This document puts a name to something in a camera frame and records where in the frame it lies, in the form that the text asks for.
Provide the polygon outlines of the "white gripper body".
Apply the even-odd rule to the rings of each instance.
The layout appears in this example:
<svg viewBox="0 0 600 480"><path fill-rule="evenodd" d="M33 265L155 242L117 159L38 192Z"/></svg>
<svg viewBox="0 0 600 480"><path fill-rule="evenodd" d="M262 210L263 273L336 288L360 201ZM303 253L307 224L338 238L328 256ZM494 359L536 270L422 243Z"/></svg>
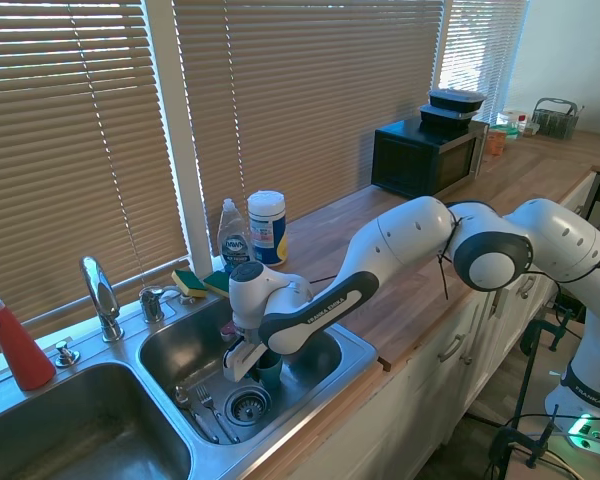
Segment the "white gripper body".
<svg viewBox="0 0 600 480"><path fill-rule="evenodd" d="M253 344L246 339L237 339L223 355L224 377L231 382L239 382L268 351L263 343Z"/></svg>

